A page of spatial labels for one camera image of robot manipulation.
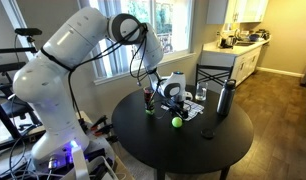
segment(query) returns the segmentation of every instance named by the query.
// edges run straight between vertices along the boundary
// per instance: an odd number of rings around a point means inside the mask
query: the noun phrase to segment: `bottle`
[[[235,79],[225,80],[217,105],[217,113],[219,115],[226,116],[229,114],[233,97],[235,94],[235,84]]]

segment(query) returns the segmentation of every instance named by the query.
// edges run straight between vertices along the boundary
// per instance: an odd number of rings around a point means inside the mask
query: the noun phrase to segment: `wooden floor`
[[[254,141],[227,177],[237,180],[306,180],[306,88],[299,78],[258,71],[236,90],[234,101],[254,125]],[[171,179],[219,179],[220,172]]]

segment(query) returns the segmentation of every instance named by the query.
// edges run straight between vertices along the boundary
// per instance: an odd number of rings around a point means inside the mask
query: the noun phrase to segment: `window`
[[[14,29],[27,28],[16,1],[8,0],[8,1],[1,1],[1,3]],[[28,43],[26,37],[24,36],[17,36],[17,38],[19,39],[23,47],[35,46],[34,43]],[[25,54],[28,60],[33,58],[33,54],[31,52],[25,52]]]
[[[140,22],[150,23],[161,42],[164,58],[162,62],[183,57],[190,53],[190,35],[192,18],[192,0],[80,0],[81,7],[91,6],[107,17],[119,13],[134,15]],[[102,40],[93,51],[112,45],[109,40]],[[135,46],[121,46],[114,54],[95,62],[99,79],[106,79],[129,72],[129,66]],[[132,63],[132,70],[138,68],[140,55]]]

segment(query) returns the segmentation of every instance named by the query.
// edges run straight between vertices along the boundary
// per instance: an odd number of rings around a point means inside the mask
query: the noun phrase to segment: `green ball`
[[[172,125],[175,127],[175,128],[179,128],[182,126],[182,119],[180,117],[175,117],[172,119]]]

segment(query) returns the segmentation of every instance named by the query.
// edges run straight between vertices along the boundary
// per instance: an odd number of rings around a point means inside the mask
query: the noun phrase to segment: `cup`
[[[195,99],[198,101],[204,101],[206,99],[207,82],[198,82],[196,84]]]
[[[145,112],[149,115],[154,114],[154,90],[151,87],[144,87],[144,103],[145,103]]]

